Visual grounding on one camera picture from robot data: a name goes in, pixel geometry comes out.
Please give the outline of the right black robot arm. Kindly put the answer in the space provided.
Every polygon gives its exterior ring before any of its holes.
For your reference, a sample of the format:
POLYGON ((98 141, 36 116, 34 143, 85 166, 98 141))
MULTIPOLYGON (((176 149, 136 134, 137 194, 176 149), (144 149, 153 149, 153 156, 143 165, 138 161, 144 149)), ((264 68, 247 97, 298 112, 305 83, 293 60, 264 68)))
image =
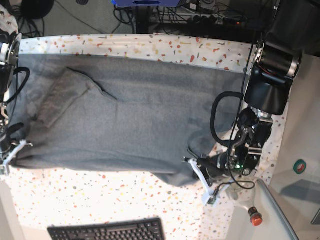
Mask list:
POLYGON ((17 13, 8 0, 0 2, 0 161, 5 161, 13 151, 14 141, 11 135, 14 127, 9 127, 10 117, 7 106, 16 100, 29 77, 30 70, 26 67, 18 67, 20 43, 22 34, 19 32, 16 20, 17 13), (26 76, 22 85, 16 87, 13 96, 6 99, 10 91, 12 78, 18 73, 25 72, 26 76))

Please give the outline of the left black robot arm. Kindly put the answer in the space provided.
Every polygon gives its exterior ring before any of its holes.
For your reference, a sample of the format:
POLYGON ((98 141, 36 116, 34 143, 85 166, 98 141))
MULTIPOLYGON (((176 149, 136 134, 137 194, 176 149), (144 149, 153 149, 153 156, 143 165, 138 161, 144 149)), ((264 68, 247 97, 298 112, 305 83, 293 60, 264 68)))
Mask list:
POLYGON ((258 166, 263 147, 272 133, 273 116, 284 113, 303 52, 320 40, 320 3, 317 0, 282 0, 272 24, 261 35, 248 83, 240 92, 225 91, 211 108, 210 130, 226 150, 215 156, 190 159, 194 173, 205 185, 221 178, 244 187, 236 176, 249 176, 258 166), (216 133, 217 108, 224 98, 238 98, 247 107, 239 109, 231 136, 216 133))

